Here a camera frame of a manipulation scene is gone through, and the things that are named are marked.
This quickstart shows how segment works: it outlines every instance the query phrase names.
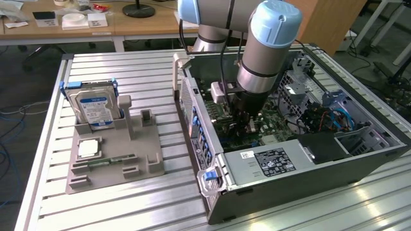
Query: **hard drive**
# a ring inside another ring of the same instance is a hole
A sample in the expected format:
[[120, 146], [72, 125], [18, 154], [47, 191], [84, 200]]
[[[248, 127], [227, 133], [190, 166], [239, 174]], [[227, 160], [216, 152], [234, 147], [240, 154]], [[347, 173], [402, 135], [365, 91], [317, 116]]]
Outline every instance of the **hard drive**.
[[114, 127], [114, 120], [122, 118], [118, 106], [116, 80], [99, 82], [70, 82], [60, 91], [75, 111], [78, 124], [90, 124], [92, 130]]

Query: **blue cable on floor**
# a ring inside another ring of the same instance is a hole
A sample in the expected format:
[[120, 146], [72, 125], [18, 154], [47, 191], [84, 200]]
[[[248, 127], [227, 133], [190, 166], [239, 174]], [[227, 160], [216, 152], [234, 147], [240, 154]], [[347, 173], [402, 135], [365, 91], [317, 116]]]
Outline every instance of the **blue cable on floor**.
[[23, 130], [26, 128], [26, 124], [24, 124], [24, 121], [20, 120], [20, 119], [8, 119], [8, 118], [4, 118], [2, 116], [0, 116], [0, 119], [7, 120], [7, 121], [15, 121], [15, 122], [19, 122], [22, 124], [22, 128], [16, 132], [16, 134], [12, 137], [10, 137], [8, 139], [6, 139], [4, 141], [2, 141], [2, 143], [4, 144], [4, 143], [8, 143], [11, 140], [14, 140], [18, 137], [18, 135], [20, 135], [20, 133], [23, 132]]
[[15, 164], [15, 160], [12, 159], [12, 157], [10, 156], [10, 154], [7, 152], [3, 152], [0, 151], [0, 154], [4, 156], [4, 158], [8, 158], [10, 161], [11, 161], [11, 165], [12, 165], [12, 168], [15, 170], [15, 174], [16, 174], [16, 177], [18, 177], [18, 189], [16, 189], [16, 193], [15, 195], [6, 201], [3, 202], [3, 204], [0, 205], [0, 209], [3, 208], [3, 206], [6, 206], [6, 204], [12, 201], [18, 196], [19, 196], [19, 192], [20, 192], [20, 189], [22, 189], [22, 179], [20, 179], [20, 176], [19, 176], [19, 170], [18, 170], [18, 167], [16, 167], [16, 164]]
[[[7, 121], [16, 121], [16, 122], [19, 122], [19, 123], [22, 124], [22, 126], [20, 126], [22, 128], [20, 128], [20, 130], [16, 132], [16, 134], [15, 134], [14, 136], [11, 136], [8, 139], [6, 139], [3, 142], [0, 142], [0, 145], [2, 145], [2, 147], [3, 147], [6, 143], [8, 143], [10, 141], [12, 141], [12, 140], [18, 137], [18, 135], [19, 135], [19, 134], [22, 133], [22, 131], [24, 130], [26, 125], [24, 125], [24, 121], [20, 120], [20, 119], [8, 119], [8, 118], [4, 118], [4, 117], [2, 117], [2, 116], [0, 116], [0, 119], [7, 120]], [[20, 179], [20, 174], [19, 174], [19, 170], [18, 170], [18, 167], [16, 167], [15, 160], [14, 160], [14, 158], [10, 156], [7, 150], [0, 151], [0, 154], [3, 155], [3, 157], [4, 157], [6, 159], [10, 160], [10, 163], [11, 163], [12, 169], [14, 169], [14, 171], [15, 171], [16, 178], [18, 178], [18, 189], [16, 189], [16, 193], [15, 193], [15, 195], [14, 195], [6, 202], [3, 202], [3, 204], [0, 205], [0, 209], [2, 209], [2, 208], [7, 205], [7, 203], [8, 203], [10, 201], [12, 201], [16, 197], [19, 197], [19, 192], [20, 192], [20, 189], [22, 189], [22, 179]]]

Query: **tape roll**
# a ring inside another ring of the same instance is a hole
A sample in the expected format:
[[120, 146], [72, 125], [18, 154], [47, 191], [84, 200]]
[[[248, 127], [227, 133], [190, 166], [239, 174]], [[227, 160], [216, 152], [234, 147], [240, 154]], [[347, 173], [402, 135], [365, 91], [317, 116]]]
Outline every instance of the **tape roll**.
[[70, 0], [54, 0], [54, 4], [56, 6], [66, 6], [68, 4]]

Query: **desk leg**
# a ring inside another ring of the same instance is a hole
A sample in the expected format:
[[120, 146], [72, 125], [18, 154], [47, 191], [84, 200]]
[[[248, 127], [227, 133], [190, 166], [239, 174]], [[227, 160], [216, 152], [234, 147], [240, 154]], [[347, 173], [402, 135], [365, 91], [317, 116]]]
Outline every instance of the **desk leg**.
[[115, 43], [115, 48], [116, 52], [124, 52], [124, 36], [115, 36], [114, 37], [114, 43]]
[[355, 46], [359, 45], [359, 42], [361, 42], [362, 39], [365, 38], [365, 36], [366, 36], [366, 34], [367, 34], [367, 32], [369, 32], [369, 30], [370, 30], [370, 28], [371, 28], [371, 26], [373, 26], [373, 24], [374, 24], [377, 18], [378, 18], [378, 16], [381, 15], [381, 13], [382, 13], [383, 9], [386, 8], [387, 4], [389, 4], [389, 1], [387, 1], [387, 0], [383, 0], [383, 1], [381, 2], [379, 6], [378, 6], [378, 9], [375, 10], [375, 12], [374, 12], [374, 14], [373, 14], [370, 20], [367, 21], [367, 24], [366, 24], [363, 30], [362, 30], [361, 33], [359, 33], [358, 38], [357, 38], [355, 41], [354, 41]]
[[383, 27], [383, 29], [381, 30], [375, 40], [373, 41], [371, 45], [375, 47], [379, 43], [379, 41], [382, 40], [382, 38], [385, 37], [386, 33], [389, 32], [389, 29], [391, 28], [393, 24], [395, 23], [395, 21], [398, 20], [398, 17], [401, 16], [401, 14], [403, 13], [406, 9], [406, 6], [401, 6], [399, 9], [397, 10], [397, 12], [394, 13], [390, 21], [387, 22], [386, 26]]
[[411, 55], [411, 43], [409, 44], [407, 48], [401, 53], [393, 64], [395, 66], [401, 66], [405, 63], [406, 59], [410, 57], [410, 55]]

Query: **white sticker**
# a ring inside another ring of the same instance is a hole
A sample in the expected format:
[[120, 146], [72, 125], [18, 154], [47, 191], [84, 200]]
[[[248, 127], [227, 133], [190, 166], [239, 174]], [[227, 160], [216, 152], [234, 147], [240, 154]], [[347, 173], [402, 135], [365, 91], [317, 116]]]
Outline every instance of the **white sticker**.
[[114, 122], [111, 111], [106, 107], [108, 100], [106, 97], [90, 98], [80, 100], [84, 116], [94, 126], [106, 126]]
[[7, 26], [7, 28], [14, 28], [14, 27], [20, 27], [20, 26], [27, 26], [28, 23], [27, 23], [27, 22], [22, 22], [22, 23], [6, 23], [4, 25]]
[[111, 35], [111, 32], [94, 32], [92, 35]]
[[247, 158], [255, 157], [255, 152], [247, 151], [247, 152], [240, 153], [240, 155], [243, 159], [247, 159]]

